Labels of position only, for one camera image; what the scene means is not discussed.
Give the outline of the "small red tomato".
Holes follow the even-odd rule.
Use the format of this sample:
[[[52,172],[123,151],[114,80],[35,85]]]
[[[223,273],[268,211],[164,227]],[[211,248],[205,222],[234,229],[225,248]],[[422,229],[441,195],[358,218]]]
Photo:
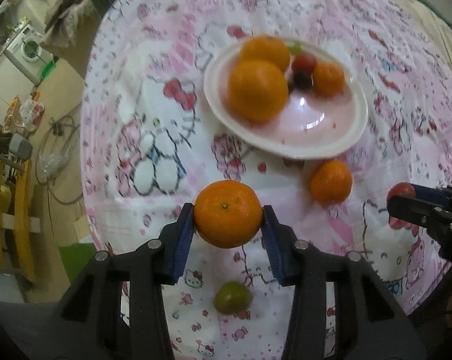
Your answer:
[[[387,195],[386,200],[390,200],[394,196],[403,196],[403,197],[416,197],[416,191],[414,187],[407,183],[401,182],[396,184]]]

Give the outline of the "small mandarin orange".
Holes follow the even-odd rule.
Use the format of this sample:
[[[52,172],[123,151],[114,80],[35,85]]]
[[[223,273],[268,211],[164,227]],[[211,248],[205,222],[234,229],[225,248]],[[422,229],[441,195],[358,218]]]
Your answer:
[[[261,203],[250,186],[236,180],[209,184],[194,202],[194,225],[210,245],[233,249],[251,241],[263,220]]]

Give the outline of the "large orange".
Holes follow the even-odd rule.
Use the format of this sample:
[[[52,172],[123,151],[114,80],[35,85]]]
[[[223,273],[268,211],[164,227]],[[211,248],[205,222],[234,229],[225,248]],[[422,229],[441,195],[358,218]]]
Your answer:
[[[228,106],[252,123],[262,124],[278,116],[289,98],[281,70],[266,60],[238,63],[228,77]]]

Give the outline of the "green lime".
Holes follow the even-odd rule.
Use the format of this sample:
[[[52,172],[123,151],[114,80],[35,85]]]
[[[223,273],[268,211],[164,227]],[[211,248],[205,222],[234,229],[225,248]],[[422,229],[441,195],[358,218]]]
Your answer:
[[[243,284],[227,282],[214,296],[213,306],[220,314],[237,314],[250,307],[253,297],[252,292]]]

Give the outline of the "small orange at edge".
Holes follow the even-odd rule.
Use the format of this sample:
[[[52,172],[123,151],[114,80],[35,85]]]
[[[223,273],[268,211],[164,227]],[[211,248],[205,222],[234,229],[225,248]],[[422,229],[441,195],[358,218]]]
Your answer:
[[[330,159],[319,164],[308,181],[312,198],[323,206],[344,202],[350,195],[352,174],[343,162]]]

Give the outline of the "pink Hello Kitty bedsheet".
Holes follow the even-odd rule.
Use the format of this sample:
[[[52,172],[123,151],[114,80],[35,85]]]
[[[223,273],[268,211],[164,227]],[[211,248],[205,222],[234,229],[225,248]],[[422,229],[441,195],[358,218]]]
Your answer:
[[[234,115],[226,91],[245,41],[280,38],[342,66],[344,91],[295,92],[279,116]],[[133,256],[221,180],[250,186],[297,236],[329,254],[361,254],[409,315],[451,275],[425,229],[391,218],[386,196],[409,182],[452,185],[452,70],[393,0],[114,0],[85,78],[81,170],[96,247]],[[348,166],[340,204],[308,181]]]

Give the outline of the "green box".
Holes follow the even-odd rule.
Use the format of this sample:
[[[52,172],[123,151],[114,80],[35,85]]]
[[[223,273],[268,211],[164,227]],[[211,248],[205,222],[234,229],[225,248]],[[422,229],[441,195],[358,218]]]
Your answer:
[[[68,246],[58,246],[66,276],[72,284],[81,271],[94,256],[96,249],[93,244],[70,244]]]

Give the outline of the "dark blue grape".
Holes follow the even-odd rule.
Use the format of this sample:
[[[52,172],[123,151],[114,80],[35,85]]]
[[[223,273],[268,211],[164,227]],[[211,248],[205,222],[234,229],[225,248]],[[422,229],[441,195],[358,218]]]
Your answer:
[[[294,88],[301,90],[309,90],[313,87],[312,76],[306,72],[295,72],[293,74]]]

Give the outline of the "yellow wooden chair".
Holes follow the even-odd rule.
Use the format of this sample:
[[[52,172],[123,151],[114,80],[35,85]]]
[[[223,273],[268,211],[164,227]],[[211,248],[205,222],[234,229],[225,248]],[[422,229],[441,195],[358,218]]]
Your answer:
[[[22,163],[15,172],[14,187],[8,189],[4,183],[5,163],[0,160],[0,268],[6,268],[4,231],[14,236],[18,259],[18,272],[27,281],[36,281],[31,234],[41,230],[41,221],[30,216],[32,161]]]

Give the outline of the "white washing machine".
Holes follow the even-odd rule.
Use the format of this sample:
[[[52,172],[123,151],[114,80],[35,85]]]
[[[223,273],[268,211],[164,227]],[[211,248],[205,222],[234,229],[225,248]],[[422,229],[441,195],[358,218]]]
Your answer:
[[[54,56],[41,46],[42,40],[43,36],[26,23],[12,35],[4,50],[5,57],[34,86],[44,80],[47,67],[54,64]]]

